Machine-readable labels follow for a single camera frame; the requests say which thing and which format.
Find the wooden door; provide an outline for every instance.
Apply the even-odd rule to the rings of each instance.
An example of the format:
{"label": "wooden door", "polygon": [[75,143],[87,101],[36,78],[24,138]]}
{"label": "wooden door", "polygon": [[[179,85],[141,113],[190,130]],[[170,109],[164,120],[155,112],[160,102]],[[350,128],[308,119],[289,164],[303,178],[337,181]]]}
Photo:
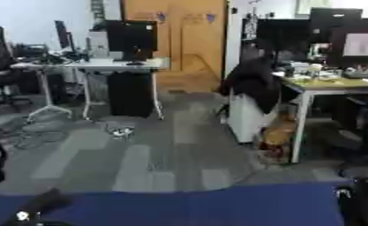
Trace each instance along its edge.
{"label": "wooden door", "polygon": [[157,57],[170,57],[159,72],[168,90],[209,92],[222,77],[226,0],[124,0],[126,19],[158,21]]}

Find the blue table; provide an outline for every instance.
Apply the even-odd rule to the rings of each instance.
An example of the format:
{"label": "blue table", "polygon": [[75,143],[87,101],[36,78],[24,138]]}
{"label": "blue table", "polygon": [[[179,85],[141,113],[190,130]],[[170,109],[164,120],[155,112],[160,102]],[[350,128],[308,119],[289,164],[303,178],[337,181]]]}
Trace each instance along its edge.
{"label": "blue table", "polygon": [[[48,216],[78,226],[342,226],[331,184],[258,185],[214,192],[74,194]],[[31,197],[0,197],[0,223]]]}

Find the computer monitor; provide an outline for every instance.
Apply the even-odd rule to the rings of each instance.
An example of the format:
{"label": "computer monitor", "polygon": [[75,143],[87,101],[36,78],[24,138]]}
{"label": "computer monitor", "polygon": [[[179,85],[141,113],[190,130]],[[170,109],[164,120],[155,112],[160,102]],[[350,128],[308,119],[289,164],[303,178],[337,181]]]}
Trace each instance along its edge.
{"label": "computer monitor", "polygon": [[334,29],[362,18],[361,9],[312,8],[310,14],[311,43],[330,43]]}
{"label": "computer monitor", "polygon": [[157,23],[154,21],[107,20],[110,52],[124,52],[126,60],[145,60],[157,50]]}
{"label": "computer monitor", "polygon": [[260,19],[257,41],[274,52],[274,64],[281,59],[281,52],[288,50],[291,60],[305,60],[309,49],[308,19]]}
{"label": "computer monitor", "polygon": [[309,37],[308,19],[260,19],[257,39],[266,41],[273,49],[295,47]]}
{"label": "computer monitor", "polygon": [[64,22],[61,20],[55,20],[55,25],[56,25],[57,36],[60,42],[61,49],[66,49],[68,47],[71,47],[71,50],[75,52],[75,46],[74,46],[74,41],[72,39],[72,34],[67,32],[67,28],[65,27]]}
{"label": "computer monitor", "polygon": [[334,30],[327,64],[342,68],[368,64],[368,19]]}

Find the poster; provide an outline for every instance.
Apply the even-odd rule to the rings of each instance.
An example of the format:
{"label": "poster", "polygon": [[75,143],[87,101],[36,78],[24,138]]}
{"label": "poster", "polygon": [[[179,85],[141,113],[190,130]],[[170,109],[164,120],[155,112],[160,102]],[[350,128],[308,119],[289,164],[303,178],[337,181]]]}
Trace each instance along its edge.
{"label": "poster", "polygon": [[368,34],[347,34],[344,57],[368,57]]}
{"label": "poster", "polygon": [[297,0],[297,14],[310,14],[312,8],[330,8],[330,0]]}

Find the jacket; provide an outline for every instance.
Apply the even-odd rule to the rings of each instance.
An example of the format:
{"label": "jacket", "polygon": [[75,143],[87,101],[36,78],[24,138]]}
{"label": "jacket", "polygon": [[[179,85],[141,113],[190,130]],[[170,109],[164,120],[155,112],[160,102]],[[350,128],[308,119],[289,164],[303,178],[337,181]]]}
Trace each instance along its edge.
{"label": "jacket", "polygon": [[280,85],[272,75],[272,64],[260,57],[244,61],[221,83],[218,92],[229,95],[246,94],[253,98],[259,108],[270,113],[280,99]]}

